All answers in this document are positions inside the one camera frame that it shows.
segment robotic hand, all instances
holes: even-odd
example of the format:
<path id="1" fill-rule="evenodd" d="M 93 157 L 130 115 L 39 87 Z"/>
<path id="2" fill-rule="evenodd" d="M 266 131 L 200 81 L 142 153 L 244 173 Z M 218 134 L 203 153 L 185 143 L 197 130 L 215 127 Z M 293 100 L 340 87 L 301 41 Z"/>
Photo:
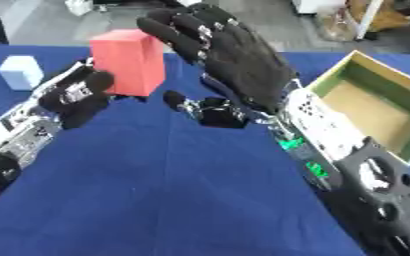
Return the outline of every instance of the robotic hand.
<path id="1" fill-rule="evenodd" d="M 28 100 L 0 116 L 0 194 L 60 130 L 78 128 L 107 108 L 113 76 L 92 59 L 46 79 Z"/>
<path id="2" fill-rule="evenodd" d="M 195 102 L 177 92 L 165 95 L 172 108 L 186 110 L 205 125 L 242 128 L 245 114 L 275 114 L 281 90 L 295 78 L 286 61 L 258 34 L 213 5 L 154 11 L 138 19 L 138 26 L 188 63 L 202 66 L 202 83 L 225 97 Z"/>
<path id="3" fill-rule="evenodd" d="M 366 254 L 410 256 L 407 166 L 302 88 L 259 35 L 208 4 L 154 11 L 138 26 L 201 66 L 203 84 L 224 97 L 193 101 L 169 91 L 171 108 L 206 126 L 266 125 Z"/>

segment glove fingers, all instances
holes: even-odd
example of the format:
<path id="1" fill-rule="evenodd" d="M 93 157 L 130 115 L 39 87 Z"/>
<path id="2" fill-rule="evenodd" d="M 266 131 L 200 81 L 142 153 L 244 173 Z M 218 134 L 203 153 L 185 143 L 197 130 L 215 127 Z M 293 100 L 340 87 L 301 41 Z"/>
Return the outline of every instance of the glove fingers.
<path id="1" fill-rule="evenodd" d="M 183 104 L 185 100 L 186 97 L 177 91 L 166 91 L 163 94 L 163 101 L 176 112 L 180 111 L 179 106 Z"/>
<path id="2" fill-rule="evenodd" d="M 206 44 L 212 37 L 208 24 L 188 13 L 178 13 L 172 18 L 173 25 L 180 33 Z"/>
<path id="3" fill-rule="evenodd" d="M 108 105 L 108 97 L 106 95 L 96 96 L 79 102 L 76 106 L 72 107 L 71 111 L 60 114 L 62 128 L 64 130 L 79 128 L 93 119 L 101 110 L 107 108 Z"/>
<path id="4" fill-rule="evenodd" d="M 231 15 L 230 13 L 222 10 L 221 8 L 215 5 L 197 3 L 197 4 L 193 4 L 189 6 L 188 10 L 196 14 L 206 13 L 205 17 L 208 17 L 207 18 L 208 21 L 211 21 L 209 19 L 213 17 L 214 18 L 213 25 L 217 22 L 225 26 L 230 20 L 236 20 L 235 16 Z"/>
<path id="5" fill-rule="evenodd" d="M 147 34 L 153 35 L 170 45 L 186 62 L 192 64 L 200 59 L 202 46 L 196 40 L 151 18 L 139 18 L 137 24 Z"/>

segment navy blue cloth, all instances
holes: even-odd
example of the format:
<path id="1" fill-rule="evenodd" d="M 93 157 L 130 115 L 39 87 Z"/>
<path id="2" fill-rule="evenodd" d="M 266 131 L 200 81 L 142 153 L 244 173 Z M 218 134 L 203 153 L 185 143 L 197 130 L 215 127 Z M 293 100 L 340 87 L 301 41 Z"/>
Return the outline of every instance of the navy blue cloth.
<path id="1" fill-rule="evenodd" d="M 86 48 L 0 46 L 45 72 Z M 342 53 L 287 53 L 305 84 Z M 375 55 L 410 74 L 410 56 Z M 167 80 L 146 104 L 114 102 L 63 132 L 0 197 L 0 256 L 360 256 L 266 129 L 199 126 L 162 103 L 200 99 L 199 71 L 166 55 Z M 29 93 L 0 77 L 0 115 Z"/>

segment small white block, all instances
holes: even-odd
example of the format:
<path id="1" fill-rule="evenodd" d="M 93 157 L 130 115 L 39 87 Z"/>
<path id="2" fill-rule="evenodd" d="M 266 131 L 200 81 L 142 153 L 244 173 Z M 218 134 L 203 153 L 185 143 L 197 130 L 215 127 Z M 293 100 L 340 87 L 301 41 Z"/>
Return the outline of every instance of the small white block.
<path id="1" fill-rule="evenodd" d="M 190 6 L 190 5 L 202 2 L 202 0 L 178 0 L 178 1 L 185 6 Z"/>
<path id="2" fill-rule="evenodd" d="M 40 84 L 43 71 L 32 56 L 10 56 L 0 66 L 0 74 L 12 90 L 31 91 Z"/>

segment red cube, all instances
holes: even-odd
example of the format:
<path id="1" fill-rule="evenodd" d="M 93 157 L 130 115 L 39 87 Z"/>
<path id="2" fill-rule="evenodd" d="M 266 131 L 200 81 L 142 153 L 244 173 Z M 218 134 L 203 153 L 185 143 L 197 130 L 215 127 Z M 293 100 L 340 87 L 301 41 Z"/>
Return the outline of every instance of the red cube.
<path id="1" fill-rule="evenodd" d="M 114 30 L 90 40 L 95 68 L 115 76 L 107 92 L 149 96 L 165 80 L 163 44 L 141 30 Z"/>

